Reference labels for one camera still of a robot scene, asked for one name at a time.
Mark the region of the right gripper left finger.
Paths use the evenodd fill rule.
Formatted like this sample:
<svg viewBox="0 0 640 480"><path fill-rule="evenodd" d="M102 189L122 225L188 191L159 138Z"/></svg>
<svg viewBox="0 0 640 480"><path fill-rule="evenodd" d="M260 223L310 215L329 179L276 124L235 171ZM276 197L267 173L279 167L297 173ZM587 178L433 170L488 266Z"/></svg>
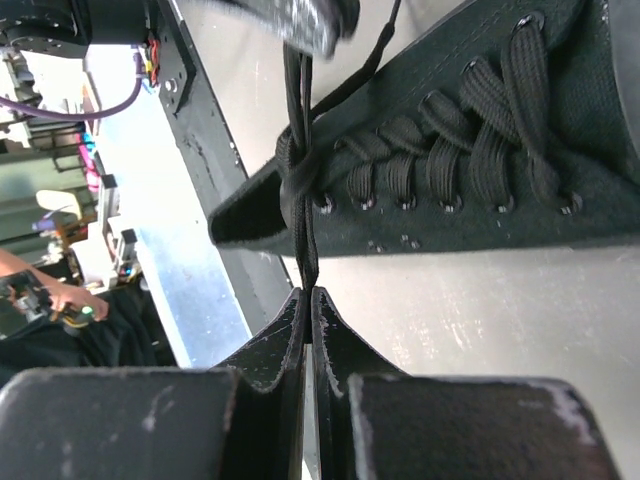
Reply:
<svg viewBox="0 0 640 480"><path fill-rule="evenodd" d="M308 300L209 370L47 368L1 393L5 479L297 479Z"/></svg>

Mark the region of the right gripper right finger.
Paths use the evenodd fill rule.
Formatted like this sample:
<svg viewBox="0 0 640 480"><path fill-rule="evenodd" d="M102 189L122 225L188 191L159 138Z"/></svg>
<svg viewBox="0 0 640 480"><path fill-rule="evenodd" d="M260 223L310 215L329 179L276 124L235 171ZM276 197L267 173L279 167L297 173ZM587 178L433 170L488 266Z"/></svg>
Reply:
<svg viewBox="0 0 640 480"><path fill-rule="evenodd" d="M322 288L311 331L324 479L619 477L591 409L564 381L409 375Z"/></svg>

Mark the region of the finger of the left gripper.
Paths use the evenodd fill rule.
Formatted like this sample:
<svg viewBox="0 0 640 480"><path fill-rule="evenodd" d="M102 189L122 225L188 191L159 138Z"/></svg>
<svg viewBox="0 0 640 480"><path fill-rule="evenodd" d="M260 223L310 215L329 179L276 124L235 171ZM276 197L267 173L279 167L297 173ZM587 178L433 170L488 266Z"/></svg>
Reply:
<svg viewBox="0 0 640 480"><path fill-rule="evenodd" d="M324 60L332 59L338 43L353 36L360 15L358 0L220 1L219 7Z"/></svg>

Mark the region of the black sneaker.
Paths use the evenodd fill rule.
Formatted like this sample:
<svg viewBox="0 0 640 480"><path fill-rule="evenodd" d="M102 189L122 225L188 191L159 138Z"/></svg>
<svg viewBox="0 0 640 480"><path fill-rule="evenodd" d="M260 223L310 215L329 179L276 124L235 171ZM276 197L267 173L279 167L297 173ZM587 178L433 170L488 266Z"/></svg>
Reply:
<svg viewBox="0 0 640 480"><path fill-rule="evenodd" d="M571 244L639 230L639 156L604 1L468 1L314 111L209 218L219 247L290 256L308 194L323 256Z"/></svg>

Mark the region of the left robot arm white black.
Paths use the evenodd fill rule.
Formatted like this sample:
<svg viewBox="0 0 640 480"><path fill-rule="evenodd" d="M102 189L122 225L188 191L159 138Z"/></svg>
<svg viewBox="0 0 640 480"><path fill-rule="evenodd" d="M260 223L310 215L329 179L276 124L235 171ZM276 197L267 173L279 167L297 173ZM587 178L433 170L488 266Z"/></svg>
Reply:
<svg viewBox="0 0 640 480"><path fill-rule="evenodd" d="M330 58L356 29L358 1L204 1L253 21L286 44ZM96 45L140 45L158 30L167 1L3 1L1 45L82 59Z"/></svg>

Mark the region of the operator forearm background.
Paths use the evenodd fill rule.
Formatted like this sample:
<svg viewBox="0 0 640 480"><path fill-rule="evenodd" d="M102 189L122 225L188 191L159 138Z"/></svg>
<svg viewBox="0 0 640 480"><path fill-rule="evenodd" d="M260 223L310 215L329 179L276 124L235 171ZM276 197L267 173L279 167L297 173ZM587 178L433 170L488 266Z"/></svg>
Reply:
<svg viewBox="0 0 640 480"><path fill-rule="evenodd" d="M21 258L11 254L10 252L2 249L0 251L0 273L1 276L8 276L22 271L30 271L40 283L47 288L51 294L59 294L63 292L63 288L66 284L60 283L55 278L46 275L39 270L35 269L30 264L26 263Z"/></svg>

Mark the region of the operator hand background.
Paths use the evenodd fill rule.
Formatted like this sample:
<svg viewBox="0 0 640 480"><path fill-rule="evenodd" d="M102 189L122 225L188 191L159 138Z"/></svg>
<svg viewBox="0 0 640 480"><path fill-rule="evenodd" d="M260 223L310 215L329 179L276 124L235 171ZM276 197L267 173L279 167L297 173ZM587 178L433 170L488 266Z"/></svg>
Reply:
<svg viewBox="0 0 640 480"><path fill-rule="evenodd" d="M90 307L97 321L105 320L108 315L109 305L103 299L92 295L88 290L62 283L56 283L48 288L55 311L62 312L67 307L81 310Z"/></svg>

